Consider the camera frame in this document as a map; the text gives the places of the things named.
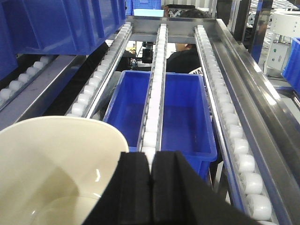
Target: plastic tote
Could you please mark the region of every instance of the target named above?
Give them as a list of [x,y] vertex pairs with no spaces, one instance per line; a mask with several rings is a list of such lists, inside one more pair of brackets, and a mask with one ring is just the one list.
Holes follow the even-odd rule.
[[132,0],[132,9],[161,9],[161,0]]
[[[149,78],[149,72],[123,72],[104,117],[125,136],[131,151],[137,147]],[[201,76],[167,73],[161,149],[180,150],[206,179],[217,149]]]
[[0,132],[0,224],[81,225],[128,151],[109,124],[39,117]]
[[126,15],[132,15],[132,0],[125,0]]
[[18,66],[0,1],[0,81]]
[[7,0],[15,53],[90,54],[125,22],[124,0]]
[[291,55],[282,75],[300,94],[300,37],[292,39]]

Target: person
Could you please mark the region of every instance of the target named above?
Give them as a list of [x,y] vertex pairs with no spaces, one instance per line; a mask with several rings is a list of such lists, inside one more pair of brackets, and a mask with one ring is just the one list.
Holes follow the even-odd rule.
[[[210,18],[210,16],[198,9],[183,12],[180,18]],[[166,61],[166,72],[201,74],[201,64],[196,45],[188,43],[176,43],[174,52]]]

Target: metal rail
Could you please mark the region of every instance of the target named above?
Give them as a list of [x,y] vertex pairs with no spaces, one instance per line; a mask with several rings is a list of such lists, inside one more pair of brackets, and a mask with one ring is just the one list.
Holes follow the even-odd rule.
[[0,130],[28,118],[40,116],[61,92],[85,56],[60,55],[0,112]]

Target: black shirt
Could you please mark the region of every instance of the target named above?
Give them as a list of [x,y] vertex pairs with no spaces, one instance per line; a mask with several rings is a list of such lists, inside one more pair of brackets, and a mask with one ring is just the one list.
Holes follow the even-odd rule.
[[173,53],[167,59],[166,71],[175,73],[185,73],[197,69],[201,66],[196,48]]

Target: gravity roller track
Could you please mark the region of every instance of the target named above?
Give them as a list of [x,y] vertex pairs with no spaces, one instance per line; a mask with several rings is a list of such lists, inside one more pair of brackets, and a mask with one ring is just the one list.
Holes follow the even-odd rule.
[[[129,40],[156,42],[138,139],[138,150],[151,162],[161,149],[167,43],[196,44],[232,204],[262,224],[300,224],[299,125],[221,20],[130,16],[112,38],[111,47],[67,116],[91,118],[96,113]],[[61,72],[53,65],[62,71],[66,65],[82,60],[58,56],[13,100],[4,91],[2,95],[10,103],[2,103],[0,118],[6,119],[0,121],[0,128],[35,115],[33,110],[28,111],[29,103],[22,108],[28,111],[26,117],[22,111],[11,112],[26,96],[26,89],[41,84],[44,73],[56,71],[52,76],[59,81]],[[35,90],[36,95],[27,97],[27,101],[40,103],[39,93],[49,85]]]

